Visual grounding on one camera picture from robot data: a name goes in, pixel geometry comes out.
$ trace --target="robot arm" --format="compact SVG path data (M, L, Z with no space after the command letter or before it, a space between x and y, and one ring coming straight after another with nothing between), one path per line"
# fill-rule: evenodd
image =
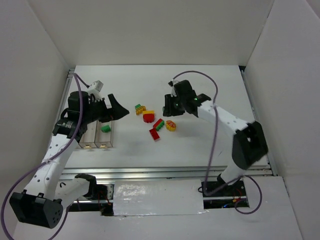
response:
M80 196L92 198L98 190L105 187L97 185L94 176L79 174L65 186L57 188L66 163L87 131L87 125L94 121L106 123L118 120L129 114L129 111L116 101L113 94L108 95L111 108L107 108L105 99L100 95L102 86L102 82L96 81L88 87L87 91L81 92L82 118L75 139L59 156L50 160L69 144L80 118L79 92L70 94L68 108L62 112L55 124L50 146L42 160L46 164L37 170L22 193L14 192L10 197L10 205L20 222L52 229L61 220L63 209L73 201Z
M179 116L188 112L210 123L216 123L213 101L205 94L196 95L188 80L169 82L171 94L164 96L163 116ZM218 176L227 183L245 174L246 170L268 153L268 146L261 124L248 123L216 106L218 125L232 138L232 160Z

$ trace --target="white table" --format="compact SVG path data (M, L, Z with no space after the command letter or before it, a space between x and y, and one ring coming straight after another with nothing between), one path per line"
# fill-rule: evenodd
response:
M109 103L108 94L114 94L117 101L130 114L115 122L113 148L76 149L67 168L168 168L204 167L212 145L214 126L185 113L182 116L163 117L164 96L171 92L168 82L176 74L197 70L211 76L217 82L219 93L217 104L233 115L248 122L254 121L251 105L238 66L224 65L96 65L76 66L75 72L87 83L100 80L104 83L101 95ZM188 73L178 78L188 79L197 94L213 97L213 83L202 75ZM77 91L72 81L68 95ZM163 127L158 133L160 140L154 142L149 130L153 123L145 123L142 115L136 116L135 105L145 105L154 110L156 120L172 120L176 131ZM218 139L212 166L224 167L232 160L232 140L222 129ZM264 157L254 165L268 168Z

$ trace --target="red block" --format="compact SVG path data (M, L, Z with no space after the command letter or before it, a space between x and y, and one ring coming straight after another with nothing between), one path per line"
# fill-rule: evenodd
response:
M160 138L155 128L150 129L149 132L153 140L158 140Z
M153 113L147 113L143 115L143 121L145 123L152 123L155 120L155 115Z

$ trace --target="green block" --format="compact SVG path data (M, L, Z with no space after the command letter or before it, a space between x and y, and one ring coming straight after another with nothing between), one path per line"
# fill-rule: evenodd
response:
M155 130L156 130L156 131L159 131L160 128L162 128L164 125L165 125L165 121L160 122L160 123L158 124L158 126L155 127Z
M138 104L138 105L136 105L134 108L135 108L135 110L137 110L137 109L140 108L140 107L141 107L141 105Z
M111 131L111 127L110 127L109 125L102 126L102 127L101 127L101 131L102 131L103 133L108 133L108 132Z

